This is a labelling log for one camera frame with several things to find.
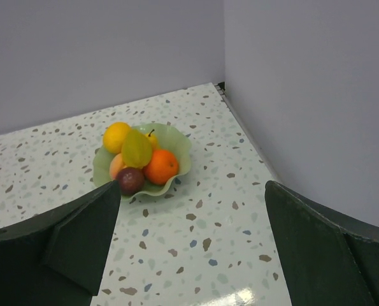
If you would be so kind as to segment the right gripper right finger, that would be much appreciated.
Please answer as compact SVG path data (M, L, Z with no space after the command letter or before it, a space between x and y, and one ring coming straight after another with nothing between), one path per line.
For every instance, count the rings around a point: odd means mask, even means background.
M379 227L268 181L265 202L293 305L379 305Z

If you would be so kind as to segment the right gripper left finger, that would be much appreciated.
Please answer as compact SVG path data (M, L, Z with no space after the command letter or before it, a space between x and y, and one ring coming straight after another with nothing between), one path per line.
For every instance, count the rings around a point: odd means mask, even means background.
M0 305L90 305L117 221L115 181L0 228Z

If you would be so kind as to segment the dark purple plum fruit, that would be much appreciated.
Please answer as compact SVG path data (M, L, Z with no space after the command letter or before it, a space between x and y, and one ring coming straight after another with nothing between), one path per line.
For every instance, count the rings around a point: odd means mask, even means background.
M122 195L132 196L141 191L145 184L143 172L137 168L127 167L116 176Z

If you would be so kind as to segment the peach fruit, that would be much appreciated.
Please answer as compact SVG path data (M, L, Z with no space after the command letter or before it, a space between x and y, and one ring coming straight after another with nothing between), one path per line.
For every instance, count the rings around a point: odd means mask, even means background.
M110 167L109 167L109 176L112 180L115 180L117 178L117 175L120 171L122 171L127 166L125 165L122 154L117 154L111 161Z

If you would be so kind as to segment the yellow green starfruit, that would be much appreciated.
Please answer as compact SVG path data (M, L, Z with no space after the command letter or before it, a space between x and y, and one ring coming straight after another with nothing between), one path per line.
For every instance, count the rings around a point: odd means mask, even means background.
M126 166L145 167L152 158L152 144L148 138L136 129L128 132L122 146L122 159Z

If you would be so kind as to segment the orange mandarin fruit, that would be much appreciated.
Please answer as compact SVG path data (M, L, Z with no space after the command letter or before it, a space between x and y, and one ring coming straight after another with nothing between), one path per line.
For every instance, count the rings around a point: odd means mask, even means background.
M151 161L144 167L145 178L155 185L164 185L179 172L179 162L175 155L165 149L157 149Z

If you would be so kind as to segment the yellow pear fruit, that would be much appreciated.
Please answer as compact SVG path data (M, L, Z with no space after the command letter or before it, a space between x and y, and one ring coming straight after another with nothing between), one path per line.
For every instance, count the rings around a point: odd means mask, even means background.
M152 129L149 133L147 133L146 137L148 138L148 141L151 143L153 150L160 149L158 139L155 135L155 129Z

